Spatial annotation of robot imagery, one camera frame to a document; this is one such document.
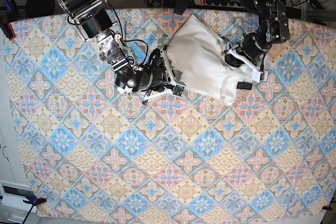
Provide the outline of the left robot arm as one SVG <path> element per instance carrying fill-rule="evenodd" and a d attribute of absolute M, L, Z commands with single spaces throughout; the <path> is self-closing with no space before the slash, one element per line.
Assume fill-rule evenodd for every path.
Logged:
<path fill-rule="evenodd" d="M 244 36 L 244 39 L 230 46 L 239 59 L 227 49 L 225 61 L 232 67 L 243 64 L 264 64 L 267 52 L 274 44 L 282 44 L 290 39 L 287 7 L 281 0 L 238 0 L 248 12 L 259 18 L 258 29 Z"/>

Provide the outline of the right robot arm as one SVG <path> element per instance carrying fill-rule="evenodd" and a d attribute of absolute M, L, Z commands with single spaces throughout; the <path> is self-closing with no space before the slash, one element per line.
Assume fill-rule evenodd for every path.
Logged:
<path fill-rule="evenodd" d="M 154 49 L 138 62 L 134 51 L 126 46 L 123 33 L 112 30 L 112 20 L 104 8 L 107 2 L 58 0 L 68 23 L 76 27 L 83 40 L 97 40 L 100 59 L 110 64 L 116 75 L 116 90 L 127 95 L 141 92 L 143 101 L 164 94 L 180 97 L 185 85 L 176 80 L 166 52 Z"/>

